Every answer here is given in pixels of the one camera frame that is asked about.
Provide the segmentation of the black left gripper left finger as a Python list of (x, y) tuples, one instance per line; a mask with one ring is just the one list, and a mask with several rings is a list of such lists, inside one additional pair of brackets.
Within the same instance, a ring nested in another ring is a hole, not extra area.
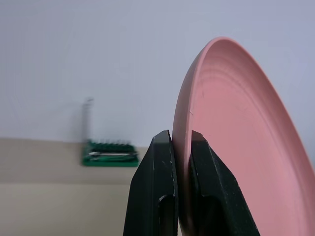
[(178, 184), (168, 130), (152, 138), (130, 184), (123, 234), (176, 236)]

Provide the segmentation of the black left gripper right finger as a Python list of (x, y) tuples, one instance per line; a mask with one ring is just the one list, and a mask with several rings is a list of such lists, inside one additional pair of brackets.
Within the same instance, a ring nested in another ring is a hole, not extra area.
[(189, 171), (197, 236), (259, 235), (235, 176), (196, 131), (191, 136)]

